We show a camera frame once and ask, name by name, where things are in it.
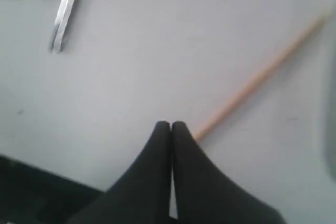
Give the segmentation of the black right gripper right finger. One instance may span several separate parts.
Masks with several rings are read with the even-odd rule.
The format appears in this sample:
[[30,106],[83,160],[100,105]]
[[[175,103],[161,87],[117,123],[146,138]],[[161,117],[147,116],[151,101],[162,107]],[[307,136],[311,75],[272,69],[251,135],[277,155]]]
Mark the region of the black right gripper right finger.
[[243,190],[201,150],[184,122],[172,125],[173,176],[180,223],[285,223]]

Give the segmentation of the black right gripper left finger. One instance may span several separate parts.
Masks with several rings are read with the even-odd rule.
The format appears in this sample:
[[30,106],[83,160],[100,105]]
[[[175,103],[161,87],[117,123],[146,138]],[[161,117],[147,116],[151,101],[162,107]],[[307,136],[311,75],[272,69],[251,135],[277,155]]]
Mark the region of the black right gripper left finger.
[[104,194],[70,223],[170,223],[170,124],[157,122],[143,150]]

